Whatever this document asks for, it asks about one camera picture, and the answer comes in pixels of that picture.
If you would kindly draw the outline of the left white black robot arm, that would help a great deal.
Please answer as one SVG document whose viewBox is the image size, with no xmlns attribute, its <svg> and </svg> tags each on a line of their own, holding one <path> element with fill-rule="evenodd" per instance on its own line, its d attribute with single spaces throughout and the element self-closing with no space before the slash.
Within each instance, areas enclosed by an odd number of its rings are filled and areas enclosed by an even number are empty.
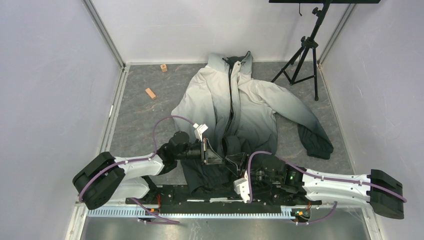
<svg viewBox="0 0 424 240">
<path fill-rule="evenodd" d="M 191 143 L 186 132 L 177 131 L 153 157 L 115 157 L 108 151 L 101 152 L 74 176 L 72 183 L 89 210 L 131 197 L 151 204 L 157 198 L 157 190 L 147 178 L 172 171 L 178 162 L 205 167 L 222 165 L 224 159 L 207 138 Z"/>
</svg>

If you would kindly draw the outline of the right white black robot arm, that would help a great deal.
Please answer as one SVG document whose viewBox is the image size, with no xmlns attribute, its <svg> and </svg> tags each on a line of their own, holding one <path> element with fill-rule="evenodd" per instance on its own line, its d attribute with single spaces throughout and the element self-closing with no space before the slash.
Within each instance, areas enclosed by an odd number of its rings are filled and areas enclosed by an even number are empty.
<svg viewBox="0 0 424 240">
<path fill-rule="evenodd" d="M 379 169 L 357 175 L 326 173 L 297 166 L 266 151 L 228 155 L 225 163 L 240 174 L 233 187 L 244 203 L 260 200 L 260 194 L 271 195 L 272 185 L 277 184 L 294 205 L 338 202 L 370 207 L 389 219 L 405 217 L 403 184 Z"/>
</svg>

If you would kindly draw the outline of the grey to black gradient jacket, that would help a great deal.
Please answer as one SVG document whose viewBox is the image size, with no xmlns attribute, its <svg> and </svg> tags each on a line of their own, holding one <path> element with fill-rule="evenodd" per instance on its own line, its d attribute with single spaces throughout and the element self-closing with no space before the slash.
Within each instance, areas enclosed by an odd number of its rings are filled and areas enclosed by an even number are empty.
<svg viewBox="0 0 424 240">
<path fill-rule="evenodd" d="M 298 97 L 275 83 L 252 77 L 253 56 L 208 56 L 205 67 L 190 80 L 172 110 L 175 127 L 196 139 L 189 122 L 205 124 L 203 136 L 212 149 L 225 157 L 278 148 L 276 114 L 297 124 L 307 155 L 330 158 L 334 148 L 312 110 Z"/>
</svg>

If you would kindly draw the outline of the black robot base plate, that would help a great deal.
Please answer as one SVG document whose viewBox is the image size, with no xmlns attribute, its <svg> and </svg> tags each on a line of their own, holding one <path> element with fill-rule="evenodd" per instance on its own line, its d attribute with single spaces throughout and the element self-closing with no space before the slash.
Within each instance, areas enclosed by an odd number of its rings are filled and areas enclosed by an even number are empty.
<svg viewBox="0 0 424 240">
<path fill-rule="evenodd" d="M 190 193 L 187 185 L 162 185 L 148 191 L 137 201 L 147 207 L 157 205 L 161 214 L 276 214 L 281 206 L 318 206 L 322 201 L 308 200 L 304 194 L 288 193 L 277 185 L 244 203 L 234 190 Z"/>
</svg>

